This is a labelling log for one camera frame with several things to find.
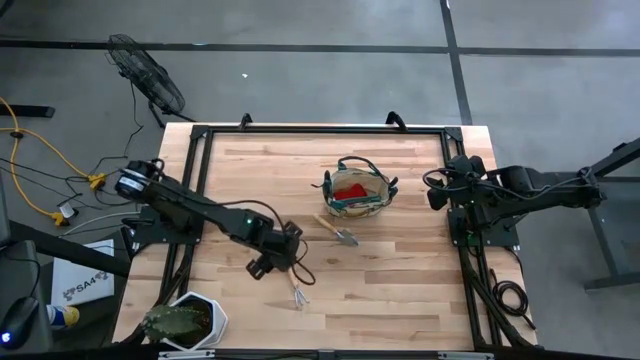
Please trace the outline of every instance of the electric fan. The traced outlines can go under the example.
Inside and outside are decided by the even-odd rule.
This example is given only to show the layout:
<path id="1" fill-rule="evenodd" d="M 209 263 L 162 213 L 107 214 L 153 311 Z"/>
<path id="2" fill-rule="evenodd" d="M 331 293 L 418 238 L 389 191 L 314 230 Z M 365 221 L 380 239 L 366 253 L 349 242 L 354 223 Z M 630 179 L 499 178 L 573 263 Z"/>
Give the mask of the electric fan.
<path id="1" fill-rule="evenodd" d="M 149 99 L 149 110 L 153 113 L 158 125 L 164 129 L 154 105 L 163 114 L 175 115 L 187 121 L 196 122 L 180 112 L 185 101 L 176 84 L 171 81 L 167 70 L 160 66 L 132 38 L 124 34 L 109 36 L 109 56 L 118 67 L 120 75 L 129 81 Z"/>

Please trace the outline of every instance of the bag handle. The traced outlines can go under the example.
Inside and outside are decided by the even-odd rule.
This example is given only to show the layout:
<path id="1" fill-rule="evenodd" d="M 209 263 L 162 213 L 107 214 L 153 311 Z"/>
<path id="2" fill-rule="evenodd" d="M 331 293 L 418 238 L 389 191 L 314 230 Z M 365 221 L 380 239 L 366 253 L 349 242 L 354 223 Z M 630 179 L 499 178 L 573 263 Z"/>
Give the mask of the bag handle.
<path id="1" fill-rule="evenodd" d="M 373 172 L 376 175 L 384 179 L 384 176 L 382 176 L 382 173 L 380 172 L 380 170 L 378 170 L 378 168 L 375 165 L 373 165 L 371 161 L 360 156 L 345 156 L 343 158 L 338 159 L 338 170 L 347 170 L 347 166 L 344 164 L 344 161 L 347 161 L 347 160 L 360 160 L 362 162 L 365 162 L 367 165 L 369 165 L 369 169 L 373 170 Z"/>

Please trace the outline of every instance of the white hexagonal pot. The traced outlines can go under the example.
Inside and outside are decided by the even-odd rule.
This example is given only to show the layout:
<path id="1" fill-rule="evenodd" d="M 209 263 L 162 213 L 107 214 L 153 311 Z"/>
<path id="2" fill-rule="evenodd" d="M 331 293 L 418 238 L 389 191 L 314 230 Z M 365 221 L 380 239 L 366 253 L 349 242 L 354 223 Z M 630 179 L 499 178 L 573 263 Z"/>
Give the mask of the white hexagonal pot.
<path id="1" fill-rule="evenodd" d="M 224 313 L 217 301 L 208 299 L 193 291 L 189 291 L 188 293 L 182 295 L 178 300 L 174 301 L 171 306 L 180 306 L 180 304 L 186 301 L 194 300 L 194 298 L 204 301 L 209 305 L 211 314 L 211 329 L 209 331 L 209 335 L 205 336 L 200 342 L 191 346 L 190 348 L 184 347 L 183 345 L 177 344 L 166 338 L 161 340 L 163 343 L 169 344 L 174 348 L 182 351 L 194 351 L 200 348 L 206 348 L 215 345 L 220 342 L 220 339 L 222 339 L 222 335 L 227 328 L 229 318 L 227 317 L 227 314 Z"/>

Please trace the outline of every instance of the plant pot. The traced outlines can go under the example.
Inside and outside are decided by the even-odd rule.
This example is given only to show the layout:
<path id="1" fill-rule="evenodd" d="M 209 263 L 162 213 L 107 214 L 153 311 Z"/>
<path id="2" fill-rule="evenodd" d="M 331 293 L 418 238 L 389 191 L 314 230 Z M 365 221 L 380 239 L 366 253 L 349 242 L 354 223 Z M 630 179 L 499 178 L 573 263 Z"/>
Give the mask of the plant pot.
<path id="1" fill-rule="evenodd" d="M 220 342 L 222 334 L 227 328 L 229 318 L 217 301 L 208 299 L 198 293 L 189 291 L 174 301 L 171 306 L 188 306 L 200 310 L 208 316 L 208 328 L 201 333 L 188 334 L 173 339 L 162 339 L 165 344 L 182 351 L 194 351 L 210 347 Z"/>

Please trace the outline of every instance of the red object in bag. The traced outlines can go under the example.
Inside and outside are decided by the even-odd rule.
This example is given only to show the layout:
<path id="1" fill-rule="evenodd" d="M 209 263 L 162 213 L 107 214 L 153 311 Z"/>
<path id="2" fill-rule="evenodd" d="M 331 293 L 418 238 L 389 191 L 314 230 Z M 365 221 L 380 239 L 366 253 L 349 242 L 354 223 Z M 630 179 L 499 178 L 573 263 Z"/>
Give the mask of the red object in bag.
<path id="1" fill-rule="evenodd" d="M 364 190 L 364 187 L 360 184 L 354 184 L 347 190 L 340 190 L 333 193 L 333 197 L 336 200 L 345 200 L 345 199 L 353 199 L 357 197 L 365 197 L 367 196 L 367 192 Z"/>

